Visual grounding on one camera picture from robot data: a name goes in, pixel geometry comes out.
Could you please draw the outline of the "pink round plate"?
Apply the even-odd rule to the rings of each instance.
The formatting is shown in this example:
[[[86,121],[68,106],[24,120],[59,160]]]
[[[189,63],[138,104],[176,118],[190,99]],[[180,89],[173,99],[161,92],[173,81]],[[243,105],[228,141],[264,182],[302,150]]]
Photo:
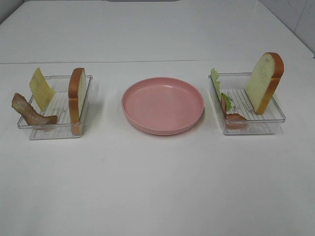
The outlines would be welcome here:
[[[122,96],[122,109],[137,129],[155,135],[174,135],[199,121],[204,100],[199,90],[185,81],[155,77],[130,86]]]

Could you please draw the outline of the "bread slice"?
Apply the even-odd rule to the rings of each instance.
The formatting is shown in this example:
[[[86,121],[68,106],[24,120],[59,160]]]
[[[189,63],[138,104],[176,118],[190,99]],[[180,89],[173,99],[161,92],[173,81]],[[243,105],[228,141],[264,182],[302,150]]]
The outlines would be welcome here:
[[[78,67],[75,68],[70,77],[68,86],[68,107],[70,121],[73,126],[71,131],[73,135],[80,135],[81,125],[79,124],[84,100],[87,91],[87,82],[85,76],[85,69]]]
[[[284,73],[284,63],[279,54],[264,53],[256,63],[245,92],[257,114],[263,114]]]

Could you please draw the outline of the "right clear plastic tray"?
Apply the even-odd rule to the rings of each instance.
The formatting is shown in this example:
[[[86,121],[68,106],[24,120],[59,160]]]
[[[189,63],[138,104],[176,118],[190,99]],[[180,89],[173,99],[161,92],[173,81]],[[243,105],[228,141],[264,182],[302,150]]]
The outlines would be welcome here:
[[[217,96],[211,76],[210,95],[215,107],[220,127],[225,135],[258,135],[258,134],[275,134],[282,123],[285,122],[285,116],[272,98],[261,115],[254,111],[254,108],[245,92],[245,85],[251,77],[250,72],[244,73],[220,73],[219,81],[221,92],[230,97],[231,109],[228,114],[238,113],[247,120],[244,123],[247,127],[244,129],[229,129],[225,122],[224,113],[221,107],[221,102]]]

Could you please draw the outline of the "green lettuce leaf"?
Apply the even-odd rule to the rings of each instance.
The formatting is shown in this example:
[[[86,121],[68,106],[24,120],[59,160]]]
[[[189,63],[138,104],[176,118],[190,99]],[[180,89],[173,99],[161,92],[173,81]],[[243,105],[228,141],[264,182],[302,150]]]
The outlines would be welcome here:
[[[229,111],[232,107],[230,97],[225,93],[221,92],[221,82],[219,81],[219,74],[214,68],[211,69],[210,76],[220,102],[222,101],[224,102],[223,103],[224,110],[226,112]]]

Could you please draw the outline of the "bacon strip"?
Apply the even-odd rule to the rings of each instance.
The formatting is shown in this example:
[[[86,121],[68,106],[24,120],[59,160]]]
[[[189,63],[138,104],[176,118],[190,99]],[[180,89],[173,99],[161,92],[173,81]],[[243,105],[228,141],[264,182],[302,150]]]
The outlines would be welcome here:
[[[57,116],[42,116],[31,104],[19,93],[14,93],[11,107],[18,112],[28,125],[50,125],[56,124]]]
[[[221,93],[220,102],[224,113],[224,118],[226,119],[225,124],[229,129],[244,129],[247,127],[247,124],[244,123],[244,121],[247,120],[246,118],[238,113],[227,113],[227,108],[231,107],[231,103],[229,97],[226,94]]]

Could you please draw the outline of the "clear plastic tray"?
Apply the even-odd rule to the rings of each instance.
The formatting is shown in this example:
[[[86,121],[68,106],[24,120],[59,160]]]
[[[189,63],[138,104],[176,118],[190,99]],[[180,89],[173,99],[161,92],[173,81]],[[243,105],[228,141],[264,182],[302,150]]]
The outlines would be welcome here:
[[[228,114],[238,113],[247,120],[244,123],[247,127],[244,129],[229,129],[225,122],[224,113],[221,107],[221,102],[217,96],[211,76],[210,95],[215,107],[220,127],[225,135],[258,135],[258,134],[275,134],[282,123],[285,122],[285,116],[272,98],[261,115],[254,111],[254,108],[245,92],[245,85],[251,77],[250,72],[244,73],[220,73],[219,81],[221,92],[230,97],[231,109]]]
[[[78,124],[72,124],[68,107],[68,84],[69,75],[46,76],[46,82],[55,91],[54,97],[45,111],[42,111],[37,105],[35,99],[29,99],[30,105],[43,116],[58,117],[58,122],[51,125],[28,125],[23,117],[20,117],[17,127],[29,136],[30,140],[47,140],[62,138],[77,138],[83,135],[85,131],[85,119],[88,113],[89,105],[95,98],[95,87],[93,85],[93,76],[86,75],[87,92],[83,102],[83,109]]]

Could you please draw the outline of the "left clear plastic tray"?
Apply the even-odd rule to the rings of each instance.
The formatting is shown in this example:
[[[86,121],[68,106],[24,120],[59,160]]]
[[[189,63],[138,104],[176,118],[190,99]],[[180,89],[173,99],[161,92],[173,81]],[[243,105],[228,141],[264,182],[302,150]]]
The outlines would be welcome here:
[[[37,105],[35,99],[29,99],[30,105],[43,116],[58,117],[58,122],[51,125],[28,125],[23,117],[20,117],[17,127],[29,136],[30,140],[47,140],[62,138],[77,138],[83,135],[85,131],[85,119],[88,113],[89,105],[95,98],[95,87],[93,85],[93,76],[86,75],[87,92],[83,102],[83,109],[78,124],[72,124],[68,107],[68,84],[69,75],[46,76],[46,82],[55,91],[54,97],[45,111],[42,111]]]

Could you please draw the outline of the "yellow cheese slice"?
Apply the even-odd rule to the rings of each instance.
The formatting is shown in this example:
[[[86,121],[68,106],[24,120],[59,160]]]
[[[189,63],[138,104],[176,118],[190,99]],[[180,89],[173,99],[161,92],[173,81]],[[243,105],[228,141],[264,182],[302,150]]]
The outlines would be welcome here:
[[[39,67],[33,73],[29,85],[39,108],[41,111],[45,111],[53,99],[55,91],[50,88]]]

